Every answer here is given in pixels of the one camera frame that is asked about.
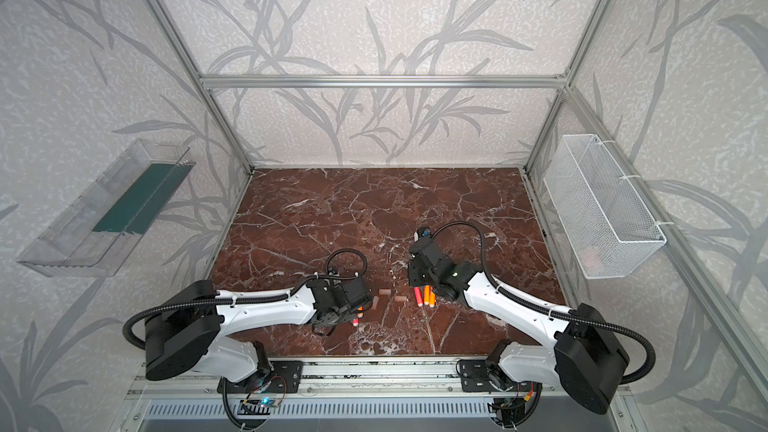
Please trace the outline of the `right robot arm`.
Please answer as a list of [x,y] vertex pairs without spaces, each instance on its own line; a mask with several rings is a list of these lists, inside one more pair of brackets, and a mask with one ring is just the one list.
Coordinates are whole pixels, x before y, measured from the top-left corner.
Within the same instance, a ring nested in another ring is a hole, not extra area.
[[587,410],[604,414],[621,385],[647,376],[656,352],[643,335],[609,323],[594,307],[556,305],[496,279],[471,262],[456,262],[431,237],[409,248],[412,286],[428,286],[450,302],[495,317],[534,339],[501,342],[486,359],[490,381],[506,390],[521,382],[561,387]]

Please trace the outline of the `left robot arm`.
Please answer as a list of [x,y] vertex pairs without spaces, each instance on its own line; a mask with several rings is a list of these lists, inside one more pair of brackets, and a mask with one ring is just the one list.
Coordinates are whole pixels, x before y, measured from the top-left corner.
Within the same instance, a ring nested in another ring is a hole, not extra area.
[[282,290],[217,290],[210,280],[186,287],[163,304],[130,317],[124,339],[145,353],[145,377],[162,381],[192,371],[253,391],[274,375],[264,346],[234,338],[277,325],[333,331],[373,304],[362,276],[313,275]]

